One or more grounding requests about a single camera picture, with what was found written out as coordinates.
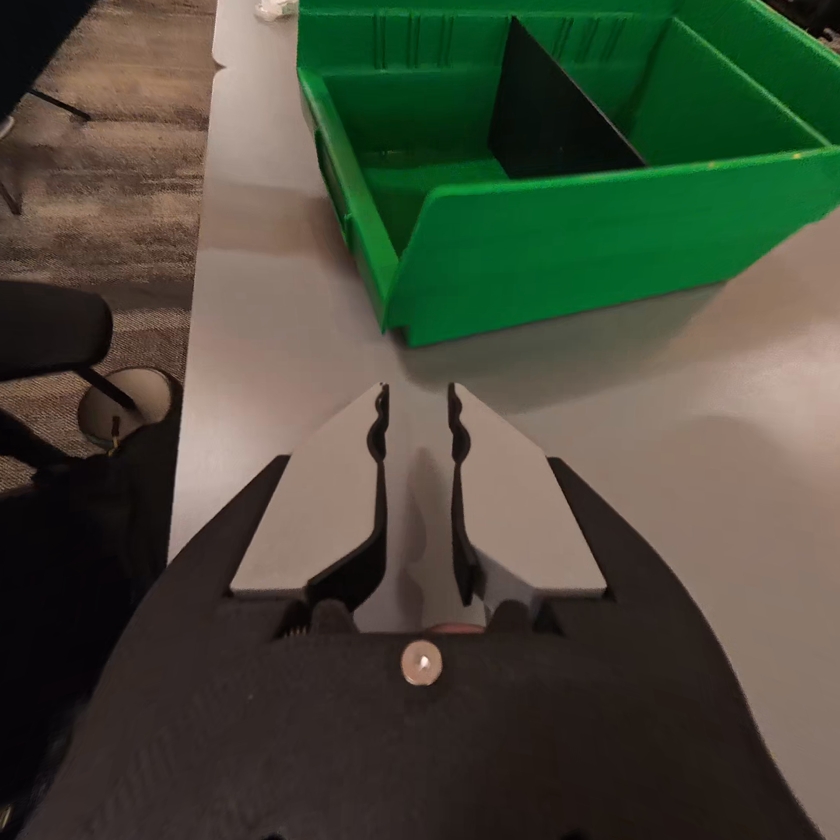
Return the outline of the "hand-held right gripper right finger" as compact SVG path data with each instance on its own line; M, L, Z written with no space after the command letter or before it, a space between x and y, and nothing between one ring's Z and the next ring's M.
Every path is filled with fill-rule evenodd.
M543 450L459 383L448 386L448 425L462 603L603 596L605 577Z

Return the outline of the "green plastic bin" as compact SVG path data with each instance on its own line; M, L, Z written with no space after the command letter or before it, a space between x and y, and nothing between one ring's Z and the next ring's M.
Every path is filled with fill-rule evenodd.
M517 17L647 167L512 180ZM765 2L300 2L342 240L410 347L734 278L838 208L838 54Z

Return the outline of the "grey round object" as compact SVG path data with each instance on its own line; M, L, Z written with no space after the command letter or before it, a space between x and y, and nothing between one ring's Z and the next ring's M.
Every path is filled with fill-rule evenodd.
M77 425L89 443L108 452L172 415L181 393L175 379L150 367L108 374L89 367L78 375L88 389L78 404Z

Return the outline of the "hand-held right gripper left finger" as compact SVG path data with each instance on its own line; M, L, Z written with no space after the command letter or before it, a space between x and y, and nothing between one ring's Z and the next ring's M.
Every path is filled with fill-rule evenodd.
M390 389L377 383L289 456L231 592L287 596L354 612L386 568L385 433Z

